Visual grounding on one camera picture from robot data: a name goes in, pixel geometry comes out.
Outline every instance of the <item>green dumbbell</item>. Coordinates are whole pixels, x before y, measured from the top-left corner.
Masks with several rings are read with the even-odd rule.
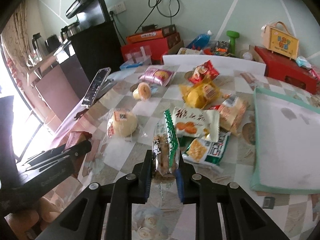
[[[236,39],[240,37],[240,33],[234,31],[227,31],[227,36],[230,38],[230,53],[235,54]]]

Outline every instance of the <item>red plastic crate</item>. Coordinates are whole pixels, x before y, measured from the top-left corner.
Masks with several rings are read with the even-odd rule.
[[[266,63],[266,77],[271,77],[296,87],[302,88],[312,94],[316,93],[317,79],[308,70],[301,68],[294,60],[276,52],[255,46],[255,51]]]

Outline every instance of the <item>red box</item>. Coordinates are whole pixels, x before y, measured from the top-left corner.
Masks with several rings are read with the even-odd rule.
[[[270,50],[255,46],[255,51],[266,63],[266,77],[271,77],[304,89],[312,94],[316,93],[317,79],[308,70],[286,56],[272,53]]]
[[[153,61],[160,61],[161,56],[171,49],[174,45],[177,45],[181,41],[180,34],[174,33],[162,39],[141,41],[133,44],[127,44],[121,47],[122,57],[125,59],[125,54],[129,53],[132,49],[139,48],[141,46],[150,46],[151,59]]]

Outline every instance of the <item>checkered tablecloth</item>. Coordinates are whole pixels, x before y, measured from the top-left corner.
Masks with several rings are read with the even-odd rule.
[[[146,150],[151,149],[154,127],[162,118],[163,112],[175,106],[183,106],[184,103],[179,91],[179,84],[187,84],[184,75],[190,71],[189,67],[174,66],[164,67],[176,71],[175,76],[166,87],[158,87],[152,98],[146,102],[136,101],[132,97],[130,87],[138,82],[138,77],[145,71],[145,67],[138,67],[135,73],[119,81],[106,95],[104,95],[89,111],[77,122],[71,130],[85,130],[93,134],[92,151],[87,154],[79,174],[79,181],[68,178],[46,197],[56,203],[62,210],[91,182],[99,182],[101,185],[112,183],[132,171],[136,163],[143,162]],[[280,94],[286,94],[300,99],[307,104],[320,107],[317,96],[293,87],[287,83],[253,75],[261,86]],[[319,195],[286,195],[270,194],[265,192],[253,192],[249,184],[253,173],[255,146],[247,136],[248,132],[254,132],[254,104],[253,91],[240,71],[234,71],[233,76],[219,75],[215,83],[225,94],[236,92],[238,96],[249,102],[239,131],[240,136],[231,136],[224,157],[220,162],[223,173],[214,174],[209,169],[196,167],[196,172],[207,176],[213,182],[228,184],[237,182],[257,203],[263,205],[265,196],[275,198],[273,209],[264,211],[275,221],[291,240],[305,240],[319,220],[320,194]],[[100,120],[111,108],[126,108],[137,115],[140,125],[147,133],[147,137],[139,137],[137,141],[124,141],[112,138],[104,144],[99,152],[98,146],[106,132],[106,122]],[[61,143],[68,139],[68,133],[64,133]],[[159,199],[159,190],[153,187],[147,207],[156,207],[162,210],[168,235],[171,239],[194,239],[195,226],[190,217],[195,217],[195,208],[191,205],[183,206],[177,200],[174,185],[169,185],[164,190],[163,200]],[[137,214],[143,208],[135,207]]]

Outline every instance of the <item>yellow snack package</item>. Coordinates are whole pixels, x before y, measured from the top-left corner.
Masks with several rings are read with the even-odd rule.
[[[221,97],[220,89],[208,76],[193,87],[179,85],[182,98],[190,107],[203,109],[208,103]]]

